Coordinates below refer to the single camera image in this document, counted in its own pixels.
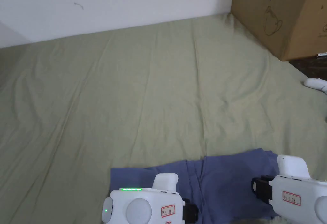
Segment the handwritten label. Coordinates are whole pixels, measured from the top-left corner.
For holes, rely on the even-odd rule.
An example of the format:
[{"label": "handwritten label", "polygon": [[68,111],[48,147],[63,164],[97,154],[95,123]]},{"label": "handwritten label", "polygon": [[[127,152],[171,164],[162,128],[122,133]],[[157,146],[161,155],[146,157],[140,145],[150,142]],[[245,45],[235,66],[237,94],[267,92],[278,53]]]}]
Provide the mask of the handwritten label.
[{"label": "handwritten label", "polygon": [[169,205],[161,208],[162,218],[173,214],[175,214],[175,205]]},{"label": "handwritten label", "polygon": [[301,196],[289,192],[283,192],[283,200],[297,206],[301,206]]}]

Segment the round button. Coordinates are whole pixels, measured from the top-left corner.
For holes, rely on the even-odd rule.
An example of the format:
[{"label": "round button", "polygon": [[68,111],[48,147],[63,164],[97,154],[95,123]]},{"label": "round button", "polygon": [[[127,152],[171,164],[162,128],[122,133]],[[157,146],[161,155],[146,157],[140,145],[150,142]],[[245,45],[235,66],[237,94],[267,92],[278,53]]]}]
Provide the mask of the round button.
[{"label": "round button", "polygon": [[151,205],[142,198],[134,199],[126,210],[126,218],[129,224],[148,224],[151,215]]}]

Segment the led indicator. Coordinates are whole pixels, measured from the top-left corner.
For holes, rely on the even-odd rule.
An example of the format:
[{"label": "led indicator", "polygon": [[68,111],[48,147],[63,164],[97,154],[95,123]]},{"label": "led indicator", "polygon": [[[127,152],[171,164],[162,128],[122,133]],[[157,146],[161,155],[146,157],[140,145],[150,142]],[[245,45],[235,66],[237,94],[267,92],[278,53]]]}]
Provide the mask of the led indicator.
[{"label": "led indicator", "polygon": [[142,191],[142,188],[122,188],[122,191]]}]

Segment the white plastic casing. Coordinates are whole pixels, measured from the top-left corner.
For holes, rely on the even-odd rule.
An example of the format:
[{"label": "white plastic casing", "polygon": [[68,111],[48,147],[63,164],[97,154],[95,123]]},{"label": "white plastic casing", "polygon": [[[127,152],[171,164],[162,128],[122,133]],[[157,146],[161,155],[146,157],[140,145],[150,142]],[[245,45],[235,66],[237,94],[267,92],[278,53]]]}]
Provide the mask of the white plastic casing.
[{"label": "white plastic casing", "polygon": [[291,223],[327,224],[327,182],[311,179],[302,158],[280,155],[277,163],[281,174],[269,182],[274,211]]},{"label": "white plastic casing", "polygon": [[[185,202],[181,196],[176,192],[169,192],[165,190],[158,190],[153,188],[142,188],[142,191],[122,191],[121,189],[112,191],[110,197],[113,200],[112,216],[109,224],[182,224],[183,219],[183,205]],[[126,211],[130,203],[136,199],[144,199],[150,205],[150,219],[149,222],[142,222],[139,220],[132,220],[128,222],[126,218]],[[148,215],[148,208],[146,204],[137,205],[129,212],[135,212],[131,215],[137,216],[140,212],[142,216]]]}]

